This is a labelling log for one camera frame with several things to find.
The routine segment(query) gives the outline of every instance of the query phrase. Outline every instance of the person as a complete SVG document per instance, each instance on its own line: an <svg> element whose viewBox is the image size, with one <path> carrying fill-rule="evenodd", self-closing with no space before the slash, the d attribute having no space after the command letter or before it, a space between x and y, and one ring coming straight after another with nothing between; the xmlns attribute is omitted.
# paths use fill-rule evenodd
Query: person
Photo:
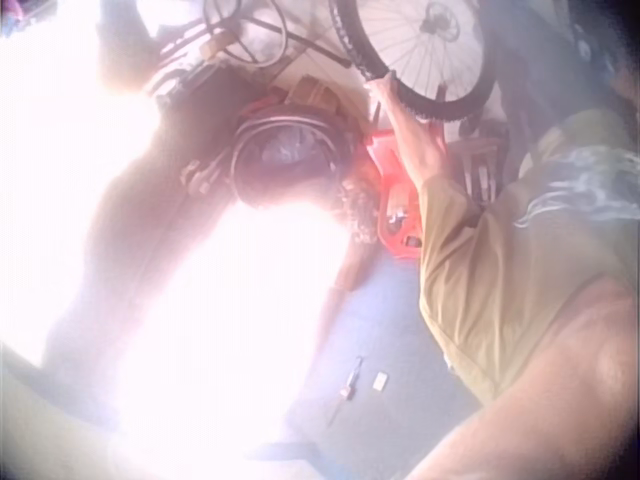
<svg viewBox="0 0 640 480"><path fill-rule="evenodd" d="M621 122L602 109L570 115L481 211L398 100L393 73L368 88L419 191L421 312L483 404L409 478L568 479L604 468L638 426L640 159Z"/></svg>

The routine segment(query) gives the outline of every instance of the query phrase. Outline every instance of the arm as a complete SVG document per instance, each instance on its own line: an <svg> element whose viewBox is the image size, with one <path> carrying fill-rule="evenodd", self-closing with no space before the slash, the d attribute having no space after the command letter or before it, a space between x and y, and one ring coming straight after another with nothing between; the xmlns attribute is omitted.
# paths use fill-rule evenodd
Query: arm
<svg viewBox="0 0 640 480"><path fill-rule="evenodd" d="M637 426L635 307L611 280L584 289L513 387L409 479L571 479L606 466Z"/></svg>
<svg viewBox="0 0 640 480"><path fill-rule="evenodd" d="M396 135L398 154L411 181L418 191L431 177L446 172L446 158L442 145L431 137L426 125L421 124L398 101L397 85L393 73L367 84L371 93L387 112Z"/></svg>

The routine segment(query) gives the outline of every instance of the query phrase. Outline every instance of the small white object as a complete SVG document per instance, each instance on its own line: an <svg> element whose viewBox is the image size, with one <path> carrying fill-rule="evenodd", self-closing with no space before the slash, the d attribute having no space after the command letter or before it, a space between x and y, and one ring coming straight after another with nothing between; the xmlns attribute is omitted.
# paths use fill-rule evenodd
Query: small white object
<svg viewBox="0 0 640 480"><path fill-rule="evenodd" d="M387 380L389 379L389 375L384 372L379 372L376 375L376 379L373 382L373 389L381 392L384 389L384 386L387 384Z"/></svg>

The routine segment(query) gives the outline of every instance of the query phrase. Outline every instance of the fabric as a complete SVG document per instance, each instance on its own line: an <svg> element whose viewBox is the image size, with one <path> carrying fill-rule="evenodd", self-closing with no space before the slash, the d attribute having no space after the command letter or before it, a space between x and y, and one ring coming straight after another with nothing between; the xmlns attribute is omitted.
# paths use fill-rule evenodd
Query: fabric
<svg viewBox="0 0 640 480"><path fill-rule="evenodd" d="M581 287L609 275L637 291L640 159L616 148L628 144L604 118L574 116L550 132L538 145L546 161L484 212L444 176L421 189L420 307L485 404L518 378Z"/></svg>

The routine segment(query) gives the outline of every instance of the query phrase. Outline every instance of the bicycle wheel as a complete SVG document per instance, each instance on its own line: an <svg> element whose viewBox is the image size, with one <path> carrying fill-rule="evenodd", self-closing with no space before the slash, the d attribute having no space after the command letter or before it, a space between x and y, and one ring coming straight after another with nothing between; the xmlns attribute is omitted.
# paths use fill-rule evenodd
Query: bicycle wheel
<svg viewBox="0 0 640 480"><path fill-rule="evenodd" d="M470 0L330 0L330 10L365 79L394 69L400 101L417 117L460 120L489 99L493 52ZM435 100L441 83L447 85L443 102Z"/></svg>

